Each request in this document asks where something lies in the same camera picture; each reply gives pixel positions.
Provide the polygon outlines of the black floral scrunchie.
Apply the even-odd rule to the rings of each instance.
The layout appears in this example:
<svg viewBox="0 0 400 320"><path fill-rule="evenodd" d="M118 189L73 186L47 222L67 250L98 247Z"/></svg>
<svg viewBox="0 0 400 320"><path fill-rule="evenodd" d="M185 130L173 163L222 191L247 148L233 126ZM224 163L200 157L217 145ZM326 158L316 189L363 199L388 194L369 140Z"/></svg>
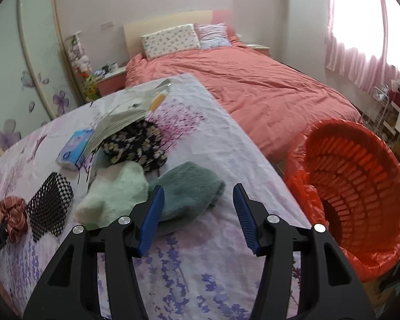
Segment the black floral scrunchie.
<svg viewBox="0 0 400 320"><path fill-rule="evenodd" d="M100 147L111 164L133 161L148 173L161 168L167 161L161 144L162 133L159 127L142 119L110 135Z"/></svg>

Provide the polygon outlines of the pink nightstand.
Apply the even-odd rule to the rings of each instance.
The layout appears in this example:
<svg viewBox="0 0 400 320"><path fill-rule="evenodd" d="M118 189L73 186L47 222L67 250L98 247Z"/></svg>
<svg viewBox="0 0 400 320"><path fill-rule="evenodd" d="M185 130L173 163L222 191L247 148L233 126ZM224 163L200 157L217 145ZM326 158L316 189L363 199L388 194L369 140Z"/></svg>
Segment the pink nightstand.
<svg viewBox="0 0 400 320"><path fill-rule="evenodd" d="M252 50L254 50L256 52L259 52L260 54L263 54L265 56L271 56L270 47L262 46L262 45L257 44L257 43L246 43L246 46L249 49L252 49Z"/></svg>
<svg viewBox="0 0 400 320"><path fill-rule="evenodd" d="M99 93L102 97L123 90L126 87L126 68L106 74L96 81Z"/></svg>

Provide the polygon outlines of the light green fuzzy sock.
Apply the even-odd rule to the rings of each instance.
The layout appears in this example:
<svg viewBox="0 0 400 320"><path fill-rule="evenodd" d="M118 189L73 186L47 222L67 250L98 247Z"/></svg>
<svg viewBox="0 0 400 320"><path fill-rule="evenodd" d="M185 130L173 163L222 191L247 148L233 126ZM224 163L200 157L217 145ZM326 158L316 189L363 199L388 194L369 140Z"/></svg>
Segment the light green fuzzy sock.
<svg viewBox="0 0 400 320"><path fill-rule="evenodd" d="M119 217L129 215L148 196L149 183L143 168L139 163L126 161L98 170L74 216L88 227L106 227Z"/></svg>

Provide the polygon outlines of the green frog plush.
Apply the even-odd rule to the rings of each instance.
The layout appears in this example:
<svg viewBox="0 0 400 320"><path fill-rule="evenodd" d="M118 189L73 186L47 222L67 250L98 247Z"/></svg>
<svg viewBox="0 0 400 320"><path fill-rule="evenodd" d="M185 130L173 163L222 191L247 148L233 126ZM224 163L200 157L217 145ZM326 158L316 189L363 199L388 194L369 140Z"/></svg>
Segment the green frog plush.
<svg viewBox="0 0 400 320"><path fill-rule="evenodd" d="M85 77L83 85L84 85L84 93L86 94L86 97L88 99L90 99L91 101L95 101L101 98L101 93L98 89L98 86L95 82L95 78L93 78L93 76Z"/></svg>

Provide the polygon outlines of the blue tissue pack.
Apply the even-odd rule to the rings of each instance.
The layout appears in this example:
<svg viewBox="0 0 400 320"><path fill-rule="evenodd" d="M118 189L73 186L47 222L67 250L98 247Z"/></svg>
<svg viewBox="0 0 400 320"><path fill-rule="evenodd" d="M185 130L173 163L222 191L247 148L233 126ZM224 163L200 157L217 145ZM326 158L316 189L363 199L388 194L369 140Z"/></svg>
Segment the blue tissue pack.
<svg viewBox="0 0 400 320"><path fill-rule="evenodd" d="M59 152L56 163L61 168L79 170L85 160L83 152L93 134L93 129L76 131Z"/></svg>

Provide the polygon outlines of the teal fuzzy sock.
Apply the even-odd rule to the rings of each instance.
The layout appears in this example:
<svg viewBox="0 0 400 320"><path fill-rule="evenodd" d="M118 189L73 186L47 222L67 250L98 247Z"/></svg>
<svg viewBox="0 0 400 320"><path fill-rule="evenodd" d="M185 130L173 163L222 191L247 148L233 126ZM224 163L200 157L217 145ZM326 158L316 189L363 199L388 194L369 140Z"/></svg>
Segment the teal fuzzy sock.
<svg viewBox="0 0 400 320"><path fill-rule="evenodd" d="M225 192L225 182L208 168L194 162L183 163L149 183L152 192L156 185L165 190L165 205L160 224L171 227L196 220L219 202Z"/></svg>

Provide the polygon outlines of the plush toy display tube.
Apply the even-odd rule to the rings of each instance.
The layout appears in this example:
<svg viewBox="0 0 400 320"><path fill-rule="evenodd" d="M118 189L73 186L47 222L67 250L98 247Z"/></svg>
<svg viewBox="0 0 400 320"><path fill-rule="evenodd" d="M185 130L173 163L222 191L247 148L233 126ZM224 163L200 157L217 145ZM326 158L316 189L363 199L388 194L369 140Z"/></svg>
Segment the plush toy display tube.
<svg viewBox="0 0 400 320"><path fill-rule="evenodd" d="M81 43L80 35L81 31L78 31L66 38L66 40L69 41L67 54L70 65L73 69L74 74L76 75L78 84L81 88L81 93L87 101L91 101L86 97L86 94L84 93L83 81L85 77L93 76L93 73L91 69L91 61Z"/></svg>

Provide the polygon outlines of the pink left nightstand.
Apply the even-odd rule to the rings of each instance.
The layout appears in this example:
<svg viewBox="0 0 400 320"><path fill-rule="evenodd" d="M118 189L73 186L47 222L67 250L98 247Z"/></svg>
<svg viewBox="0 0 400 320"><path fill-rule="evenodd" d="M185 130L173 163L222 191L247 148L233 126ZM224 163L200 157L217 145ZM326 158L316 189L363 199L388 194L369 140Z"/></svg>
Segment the pink left nightstand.
<svg viewBox="0 0 400 320"><path fill-rule="evenodd" d="M106 74L96 81L99 93L102 97L123 90L126 87L126 68Z"/></svg>

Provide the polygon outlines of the white mug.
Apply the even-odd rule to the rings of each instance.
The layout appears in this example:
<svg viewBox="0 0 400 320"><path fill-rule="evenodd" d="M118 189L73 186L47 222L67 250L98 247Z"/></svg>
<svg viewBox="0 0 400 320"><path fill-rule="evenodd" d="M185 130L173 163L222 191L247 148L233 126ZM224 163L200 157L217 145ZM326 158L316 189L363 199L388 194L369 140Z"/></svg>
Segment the white mug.
<svg viewBox="0 0 400 320"><path fill-rule="evenodd" d="M118 70L119 66L118 66L118 63L115 62L115 63L110 64L108 66L108 68L109 68L109 72L114 72L114 71Z"/></svg>

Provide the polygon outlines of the floral hand cream tube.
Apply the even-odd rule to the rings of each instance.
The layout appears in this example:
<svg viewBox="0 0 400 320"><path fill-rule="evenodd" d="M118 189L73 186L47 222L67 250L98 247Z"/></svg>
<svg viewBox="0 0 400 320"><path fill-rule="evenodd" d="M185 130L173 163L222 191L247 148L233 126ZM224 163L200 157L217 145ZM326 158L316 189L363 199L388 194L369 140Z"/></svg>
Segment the floral hand cream tube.
<svg viewBox="0 0 400 320"><path fill-rule="evenodd" d="M87 177L88 187L90 187L91 184L94 182L99 170L108 168L110 166L110 159L105 154L102 148L99 148L95 153L93 153L91 156L91 165L89 167Z"/></svg>

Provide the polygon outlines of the pink window curtain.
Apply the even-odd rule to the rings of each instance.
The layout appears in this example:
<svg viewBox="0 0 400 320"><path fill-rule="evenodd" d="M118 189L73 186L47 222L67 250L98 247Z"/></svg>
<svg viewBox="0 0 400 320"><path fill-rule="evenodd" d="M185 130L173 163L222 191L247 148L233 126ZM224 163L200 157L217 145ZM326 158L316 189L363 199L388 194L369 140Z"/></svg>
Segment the pink window curtain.
<svg viewBox="0 0 400 320"><path fill-rule="evenodd" d="M400 80L397 0L329 0L327 69L369 92Z"/></svg>

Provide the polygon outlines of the black white checkered mesh cloth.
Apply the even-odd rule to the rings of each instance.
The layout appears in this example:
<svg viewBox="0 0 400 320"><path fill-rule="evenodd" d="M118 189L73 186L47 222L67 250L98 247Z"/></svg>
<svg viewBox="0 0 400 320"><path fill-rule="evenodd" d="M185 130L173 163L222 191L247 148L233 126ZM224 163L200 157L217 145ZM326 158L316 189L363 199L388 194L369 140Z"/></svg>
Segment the black white checkered mesh cloth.
<svg viewBox="0 0 400 320"><path fill-rule="evenodd" d="M61 235L72 201L71 183L63 175L52 172L26 207L35 243L46 233Z"/></svg>

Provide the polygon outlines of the floral white pillow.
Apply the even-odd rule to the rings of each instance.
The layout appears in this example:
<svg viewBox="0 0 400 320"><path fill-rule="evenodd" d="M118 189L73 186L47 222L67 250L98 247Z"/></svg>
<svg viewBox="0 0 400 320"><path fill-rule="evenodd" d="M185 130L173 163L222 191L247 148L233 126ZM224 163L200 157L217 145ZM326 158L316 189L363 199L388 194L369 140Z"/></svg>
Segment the floral white pillow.
<svg viewBox="0 0 400 320"><path fill-rule="evenodd" d="M201 48L193 24L174 26L143 35L141 42L148 60Z"/></svg>

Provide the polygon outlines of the pink striped pillow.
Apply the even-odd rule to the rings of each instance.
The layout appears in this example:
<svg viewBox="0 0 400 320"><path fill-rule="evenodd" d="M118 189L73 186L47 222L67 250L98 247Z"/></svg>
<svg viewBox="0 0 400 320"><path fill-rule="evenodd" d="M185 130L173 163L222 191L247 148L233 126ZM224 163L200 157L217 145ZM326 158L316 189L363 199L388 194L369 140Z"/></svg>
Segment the pink striped pillow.
<svg viewBox="0 0 400 320"><path fill-rule="evenodd" d="M229 47L231 43L227 35L227 26L220 24L199 24L194 25L199 39L201 49L213 49L218 47Z"/></svg>

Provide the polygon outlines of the red plaid scrunchie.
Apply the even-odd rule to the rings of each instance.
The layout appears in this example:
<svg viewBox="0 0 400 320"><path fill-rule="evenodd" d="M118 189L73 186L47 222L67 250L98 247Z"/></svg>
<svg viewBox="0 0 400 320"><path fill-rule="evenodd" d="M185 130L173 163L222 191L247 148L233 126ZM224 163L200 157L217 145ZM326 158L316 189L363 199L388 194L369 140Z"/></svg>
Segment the red plaid scrunchie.
<svg viewBox="0 0 400 320"><path fill-rule="evenodd" d="M21 197L8 196L0 201L0 224L5 225L11 243L21 241L28 232L26 201Z"/></svg>

